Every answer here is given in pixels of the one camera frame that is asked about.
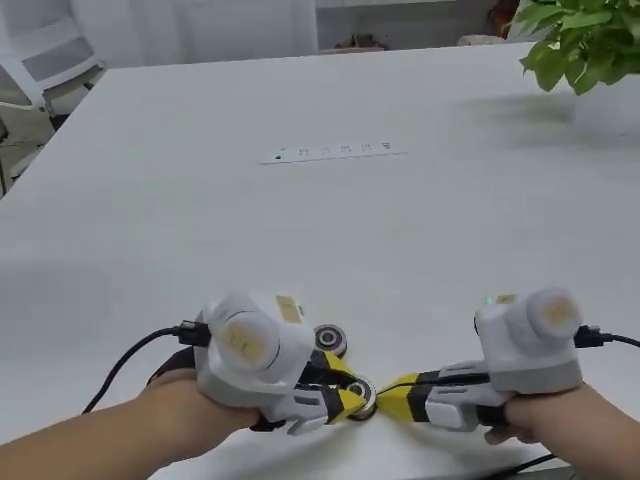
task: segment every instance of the metal bearing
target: metal bearing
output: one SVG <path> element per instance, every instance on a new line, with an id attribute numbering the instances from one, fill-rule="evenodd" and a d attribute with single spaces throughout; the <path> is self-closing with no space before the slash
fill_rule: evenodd
<path id="1" fill-rule="evenodd" d="M 347 387 L 347 390 L 361 396 L 367 401 L 364 407 L 349 415 L 349 419 L 355 420 L 356 422 L 369 420 L 373 414 L 376 413 L 376 410 L 378 410 L 375 385 L 371 383 L 369 379 L 358 376 L 357 380 Z"/>
<path id="2" fill-rule="evenodd" d="M 347 336 L 337 325 L 320 325 L 316 327 L 316 347 L 323 352 L 333 353 L 342 358 L 347 352 Z"/>

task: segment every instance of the power strip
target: power strip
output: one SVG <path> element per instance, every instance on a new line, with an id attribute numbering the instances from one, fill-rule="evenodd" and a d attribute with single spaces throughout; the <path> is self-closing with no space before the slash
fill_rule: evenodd
<path id="1" fill-rule="evenodd" d="M 319 160 L 338 160 L 341 158 L 395 157 L 409 152 L 395 142 L 341 143 L 314 147 L 281 148 L 260 159 L 260 165 L 276 163 L 316 162 Z"/>

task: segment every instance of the hand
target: hand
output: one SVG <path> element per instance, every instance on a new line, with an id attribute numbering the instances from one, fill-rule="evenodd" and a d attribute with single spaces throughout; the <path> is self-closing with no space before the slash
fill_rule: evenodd
<path id="1" fill-rule="evenodd" d="M 640 424 L 588 385 L 558 395 L 520 396 L 506 405 L 510 427 L 494 428 L 491 445 L 516 437 L 542 443 L 593 478 L 640 478 Z"/>
<path id="2" fill-rule="evenodd" d="M 193 370 L 174 370 L 162 375 L 137 401 L 145 402 L 156 416 L 171 452 L 169 463 L 199 457 L 233 432 L 255 425 L 259 418 L 257 410 L 225 407 L 202 395 Z"/>

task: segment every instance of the black cable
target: black cable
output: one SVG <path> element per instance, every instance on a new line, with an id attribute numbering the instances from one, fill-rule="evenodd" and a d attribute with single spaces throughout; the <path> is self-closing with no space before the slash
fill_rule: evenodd
<path id="1" fill-rule="evenodd" d="M 543 455 L 542 457 L 535 458 L 533 460 L 522 463 L 515 467 L 509 467 L 499 472 L 492 473 L 491 475 L 482 477 L 480 480 L 507 480 L 508 478 L 518 475 L 519 473 L 524 472 L 529 468 L 548 462 L 550 460 L 553 460 L 554 458 L 556 458 L 556 456 L 552 453 L 549 453 L 547 455 Z"/>
<path id="2" fill-rule="evenodd" d="M 489 381 L 489 375 L 487 375 L 486 373 L 466 373 L 461 375 L 450 375 L 448 377 L 435 378 L 433 380 L 398 383 L 396 385 L 391 385 L 384 390 L 376 392 L 376 395 L 382 395 L 383 393 L 390 392 L 391 390 L 395 390 L 396 388 L 413 387 L 416 385 L 430 385 L 434 387 L 462 387 L 465 385 L 479 385 L 482 383 L 488 383 Z"/>
<path id="3" fill-rule="evenodd" d="M 640 342 L 633 338 L 624 337 L 622 335 L 611 335 L 611 334 L 603 334 L 606 341 L 609 342 L 618 342 L 618 343 L 626 343 L 627 345 L 633 345 L 634 347 L 640 348 Z"/>
<path id="4" fill-rule="evenodd" d="M 131 357 L 133 357 L 142 347 L 148 345 L 149 343 L 160 337 L 178 336 L 180 335 L 180 332 L 180 327 L 163 328 L 161 330 L 153 332 L 151 335 L 147 335 L 133 347 L 127 350 L 127 352 L 113 366 L 113 368 L 109 372 L 109 375 L 107 375 L 107 378 L 102 384 L 102 387 L 100 387 L 98 393 L 96 393 L 96 395 L 89 402 L 89 405 L 87 405 L 86 408 L 82 411 L 82 414 L 84 415 L 86 413 L 89 413 L 95 408 L 98 402 L 102 400 L 102 397 L 104 397 L 104 395 L 107 393 L 107 390 L 109 390 L 109 387 L 113 383 L 113 380 L 116 378 L 116 375 L 118 374 L 120 369 L 124 367 L 124 364 L 127 363 L 131 359 Z"/>

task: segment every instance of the cable connector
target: cable connector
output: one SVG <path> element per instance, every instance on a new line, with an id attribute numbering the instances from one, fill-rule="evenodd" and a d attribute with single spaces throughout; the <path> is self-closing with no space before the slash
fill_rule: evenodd
<path id="1" fill-rule="evenodd" d="M 211 331 L 206 323 L 184 320 L 178 329 L 176 336 L 182 345 L 208 347 L 211 343 Z"/>
<path id="2" fill-rule="evenodd" d="M 602 333 L 600 327 L 583 325 L 578 329 L 578 333 L 573 337 L 576 348 L 602 347 L 605 343 L 612 342 L 611 334 Z"/>

